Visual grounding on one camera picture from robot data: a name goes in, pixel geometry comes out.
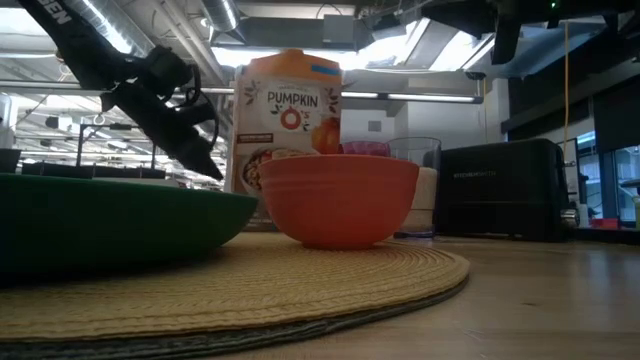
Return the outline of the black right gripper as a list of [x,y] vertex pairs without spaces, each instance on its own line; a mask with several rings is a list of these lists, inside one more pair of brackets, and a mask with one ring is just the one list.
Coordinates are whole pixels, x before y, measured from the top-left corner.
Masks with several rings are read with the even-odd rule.
[[495,31],[492,64],[510,62],[516,53],[523,24],[550,22],[620,12],[620,2],[610,0],[433,0],[424,16],[472,36]]

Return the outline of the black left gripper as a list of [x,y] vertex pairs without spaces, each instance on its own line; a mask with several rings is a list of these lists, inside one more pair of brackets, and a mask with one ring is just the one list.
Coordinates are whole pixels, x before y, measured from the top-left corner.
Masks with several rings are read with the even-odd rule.
[[103,110],[119,108],[184,168],[215,180],[224,178],[211,158],[216,132],[207,139],[195,128],[203,122],[216,122],[216,111],[209,102],[169,107],[152,91],[131,82],[103,92],[100,99]]

